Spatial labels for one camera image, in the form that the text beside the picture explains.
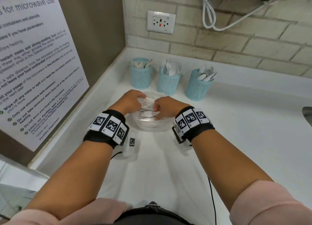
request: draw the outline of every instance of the white countertop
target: white countertop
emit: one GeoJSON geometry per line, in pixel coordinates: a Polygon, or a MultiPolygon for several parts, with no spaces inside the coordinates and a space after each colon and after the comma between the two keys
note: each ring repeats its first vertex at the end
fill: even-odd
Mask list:
{"type": "MultiPolygon", "coordinates": [[[[127,64],[133,57],[174,57],[184,64],[174,98],[202,108],[215,128],[255,161],[295,199],[312,209],[312,127],[302,108],[312,106],[312,79],[260,71],[166,53],[127,48],[104,73],[31,169],[51,175],[82,141],[90,121],[132,89],[127,64]],[[184,94],[190,71],[211,64],[219,72],[203,101],[184,94]]],[[[157,89],[153,73],[151,86],[157,89]]],[[[135,127],[131,116],[130,127],[135,127]]],[[[213,188],[218,224],[231,224],[228,211],[213,188]]],[[[191,223],[214,224],[207,176],[192,148],[178,145],[171,131],[141,132],[137,154],[116,156],[108,168],[99,197],[115,198],[135,207],[155,201],[191,223]]]]}

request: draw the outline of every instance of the tiled floor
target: tiled floor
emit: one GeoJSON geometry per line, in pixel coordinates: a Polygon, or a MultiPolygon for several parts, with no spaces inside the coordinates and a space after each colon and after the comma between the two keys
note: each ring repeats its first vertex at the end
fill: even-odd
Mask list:
{"type": "Polygon", "coordinates": [[[0,192],[0,214],[8,218],[13,217],[19,210],[24,209],[36,194],[35,191],[1,184],[0,192]]]}

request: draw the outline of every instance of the person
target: person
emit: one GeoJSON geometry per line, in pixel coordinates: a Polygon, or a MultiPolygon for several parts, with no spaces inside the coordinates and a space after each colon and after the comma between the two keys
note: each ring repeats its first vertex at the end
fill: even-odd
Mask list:
{"type": "MultiPolygon", "coordinates": [[[[137,90],[125,93],[109,110],[122,115],[141,109],[137,90]]],[[[186,103],[171,97],[155,101],[156,120],[176,117],[186,103]]],[[[312,211],[295,200],[259,166],[215,129],[202,131],[191,139],[195,153],[230,211],[235,225],[312,224],[312,211]]],[[[8,225],[43,224],[190,224],[156,203],[128,210],[126,203],[96,199],[109,166],[113,147],[85,140],[51,176],[25,210],[8,225]]]]}

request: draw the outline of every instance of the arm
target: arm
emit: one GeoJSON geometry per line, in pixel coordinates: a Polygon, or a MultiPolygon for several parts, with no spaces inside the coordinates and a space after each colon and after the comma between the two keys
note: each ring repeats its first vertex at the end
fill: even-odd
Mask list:
{"type": "MultiPolygon", "coordinates": [[[[141,108],[137,90],[125,93],[108,109],[123,115],[141,108]]],[[[63,219],[96,199],[110,163],[113,148],[106,143],[83,142],[51,176],[26,209],[46,211],[63,219]]]]}
{"type": "MultiPolygon", "coordinates": [[[[155,101],[156,119],[176,117],[188,104],[171,97],[155,101]]],[[[257,180],[272,179],[216,130],[206,130],[192,140],[196,155],[227,209],[257,180]]]]}

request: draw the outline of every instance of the person's left hand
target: person's left hand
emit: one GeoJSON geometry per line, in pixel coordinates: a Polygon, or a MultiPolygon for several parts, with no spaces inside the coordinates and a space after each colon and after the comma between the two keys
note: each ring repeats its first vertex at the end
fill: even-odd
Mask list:
{"type": "Polygon", "coordinates": [[[116,103],[111,105],[107,110],[112,109],[119,111],[124,116],[128,113],[134,113],[141,109],[138,98],[146,98],[146,95],[138,90],[129,90],[116,103]]]}

